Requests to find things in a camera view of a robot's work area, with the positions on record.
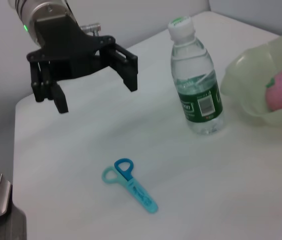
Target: tabletop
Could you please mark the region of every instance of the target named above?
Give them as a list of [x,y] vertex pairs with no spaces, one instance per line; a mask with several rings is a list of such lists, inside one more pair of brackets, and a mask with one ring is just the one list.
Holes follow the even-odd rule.
[[[218,81],[240,53],[277,36],[212,12],[194,18]],[[16,106],[13,202],[28,240],[282,240],[282,129],[222,97],[227,125],[194,134],[170,70],[167,30],[129,48],[138,90],[110,68],[60,82],[69,113],[30,95]],[[121,158],[158,204],[149,214],[101,174]]]

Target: scissor handle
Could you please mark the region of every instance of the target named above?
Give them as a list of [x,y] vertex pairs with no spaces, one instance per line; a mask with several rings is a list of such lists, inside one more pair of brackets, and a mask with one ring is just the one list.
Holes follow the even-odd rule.
[[[108,179],[107,174],[111,171],[113,171],[116,174],[116,177]],[[125,187],[128,182],[113,166],[109,166],[103,171],[102,180],[106,184],[121,184],[123,187]]]
[[[127,170],[123,171],[119,165],[122,163],[129,163],[130,166]],[[133,176],[131,175],[132,169],[134,167],[133,161],[131,161],[129,158],[121,158],[118,161],[114,163],[115,169],[127,180],[130,181],[133,179]]]

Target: plastic bowl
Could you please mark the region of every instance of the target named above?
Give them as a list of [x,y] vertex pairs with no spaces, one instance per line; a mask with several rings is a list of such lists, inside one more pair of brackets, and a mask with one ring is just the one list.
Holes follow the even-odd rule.
[[227,68],[220,91],[239,102],[249,115],[282,127],[282,109],[271,111],[266,103],[266,85],[282,71],[282,37],[249,49]]

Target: water bottle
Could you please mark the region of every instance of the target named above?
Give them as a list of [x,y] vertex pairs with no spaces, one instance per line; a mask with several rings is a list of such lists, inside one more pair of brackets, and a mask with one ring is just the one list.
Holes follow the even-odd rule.
[[173,20],[168,30],[174,41],[171,73],[188,125],[200,135],[215,133],[224,126],[224,114],[210,54],[190,17]]

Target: blue scissors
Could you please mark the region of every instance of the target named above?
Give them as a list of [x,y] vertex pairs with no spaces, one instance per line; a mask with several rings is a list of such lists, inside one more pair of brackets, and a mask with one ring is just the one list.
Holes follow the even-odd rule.
[[[129,163],[129,168],[125,171],[122,170],[119,167],[122,163]],[[119,159],[114,163],[114,167],[109,166],[103,171],[102,180],[107,184],[121,184],[149,213],[154,214],[158,210],[158,205],[141,184],[131,175],[133,168],[134,164],[130,159]],[[116,178],[107,178],[107,174],[111,171],[116,174]]]

